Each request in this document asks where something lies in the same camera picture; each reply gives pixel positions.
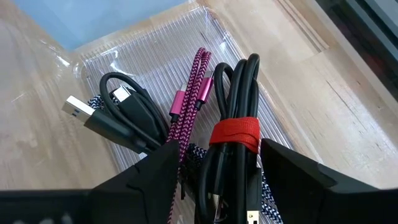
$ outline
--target wooden surface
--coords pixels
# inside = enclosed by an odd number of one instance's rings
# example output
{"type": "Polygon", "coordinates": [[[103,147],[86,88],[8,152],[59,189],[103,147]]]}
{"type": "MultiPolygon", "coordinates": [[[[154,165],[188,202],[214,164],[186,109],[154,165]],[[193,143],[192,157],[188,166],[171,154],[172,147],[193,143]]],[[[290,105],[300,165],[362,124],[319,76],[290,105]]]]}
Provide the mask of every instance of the wooden surface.
{"type": "MultiPolygon", "coordinates": [[[[313,0],[199,4],[244,55],[261,56],[263,90],[298,152],[376,187],[398,186],[397,103],[313,0]]],[[[69,94],[87,97],[74,77],[78,54],[197,6],[177,6],[68,54],[1,0],[0,188],[90,187],[114,175],[104,141],[60,111],[69,94]]]]}

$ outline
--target black usb cable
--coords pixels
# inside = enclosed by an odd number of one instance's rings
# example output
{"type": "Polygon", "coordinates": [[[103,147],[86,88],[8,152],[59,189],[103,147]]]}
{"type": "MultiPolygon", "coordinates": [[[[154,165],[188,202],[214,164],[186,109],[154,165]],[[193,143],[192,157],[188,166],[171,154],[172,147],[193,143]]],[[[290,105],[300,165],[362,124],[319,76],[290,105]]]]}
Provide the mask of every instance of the black usb cable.
{"type": "MultiPolygon", "coordinates": [[[[215,92],[220,120],[257,117],[259,89],[257,74],[259,56],[252,54],[238,62],[235,69],[220,63],[214,71],[215,92]],[[231,86],[225,97],[223,74],[231,86]]],[[[214,223],[222,202],[229,204],[228,223],[258,223],[261,210],[261,170],[256,167],[257,154],[244,144],[226,142],[212,144],[201,166],[197,193],[197,212],[201,223],[214,223]],[[215,198],[212,208],[208,194],[215,198]]]]}
{"type": "Polygon", "coordinates": [[[136,153],[150,154],[163,145],[169,127],[148,92],[127,75],[111,72],[102,76],[99,90],[104,110],[94,110],[70,96],[63,110],[84,122],[92,131],[136,153]],[[106,84],[111,78],[127,83],[109,93],[106,84]],[[116,106],[111,98],[119,101],[116,106]]]}

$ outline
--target pink braided cable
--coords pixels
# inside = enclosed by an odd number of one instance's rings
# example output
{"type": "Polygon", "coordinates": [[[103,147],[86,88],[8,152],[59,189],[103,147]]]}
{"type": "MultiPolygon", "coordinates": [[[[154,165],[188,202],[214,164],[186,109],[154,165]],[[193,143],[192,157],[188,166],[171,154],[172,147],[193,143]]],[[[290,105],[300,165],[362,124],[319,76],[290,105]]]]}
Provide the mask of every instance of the pink braided cable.
{"type": "Polygon", "coordinates": [[[179,140],[180,140],[180,162],[183,162],[183,160],[185,158],[185,152],[186,152],[188,144],[189,144],[189,139],[190,139],[191,132],[193,129],[193,123],[195,121],[195,118],[196,118],[197,112],[198,112],[198,110],[195,108],[195,103],[198,98],[200,84],[203,80],[203,77],[205,76],[206,69],[207,69],[207,66],[210,61],[210,57],[211,57],[210,52],[204,52],[201,56],[200,68],[199,68],[195,83],[193,85],[192,93],[190,95],[191,96],[190,104],[188,105],[188,108],[187,108],[187,114],[183,121],[182,133],[179,138],[179,140]]]}
{"type": "MultiPolygon", "coordinates": [[[[180,143],[180,163],[185,158],[185,152],[188,147],[189,138],[192,132],[193,123],[197,115],[197,109],[195,103],[197,101],[198,92],[200,89],[201,82],[205,76],[205,72],[210,61],[211,53],[206,52],[206,49],[199,48],[195,58],[193,60],[192,69],[188,79],[187,89],[185,90],[184,99],[181,107],[180,117],[176,123],[173,123],[170,127],[169,136],[167,142],[178,139],[180,143]]],[[[168,224],[171,224],[175,194],[177,192],[177,186],[174,189],[173,201],[170,208],[168,224]]]]}

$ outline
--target blue surface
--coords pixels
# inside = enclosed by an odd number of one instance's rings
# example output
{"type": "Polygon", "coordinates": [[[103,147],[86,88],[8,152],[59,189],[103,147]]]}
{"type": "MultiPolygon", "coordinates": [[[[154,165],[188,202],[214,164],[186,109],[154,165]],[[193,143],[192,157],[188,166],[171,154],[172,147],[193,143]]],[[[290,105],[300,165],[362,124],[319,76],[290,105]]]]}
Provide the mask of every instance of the blue surface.
{"type": "Polygon", "coordinates": [[[14,0],[68,50],[131,26],[185,0],[14,0]]]}

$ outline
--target red velcro strap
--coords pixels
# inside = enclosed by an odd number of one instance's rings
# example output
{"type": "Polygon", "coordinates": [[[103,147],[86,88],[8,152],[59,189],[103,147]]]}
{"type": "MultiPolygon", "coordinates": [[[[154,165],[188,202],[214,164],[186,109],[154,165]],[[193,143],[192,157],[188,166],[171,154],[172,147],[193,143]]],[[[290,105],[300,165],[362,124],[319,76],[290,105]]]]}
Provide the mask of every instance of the red velcro strap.
{"type": "Polygon", "coordinates": [[[260,141],[260,123],[257,118],[229,118],[214,126],[209,144],[239,142],[250,151],[258,153],[260,141]]]}

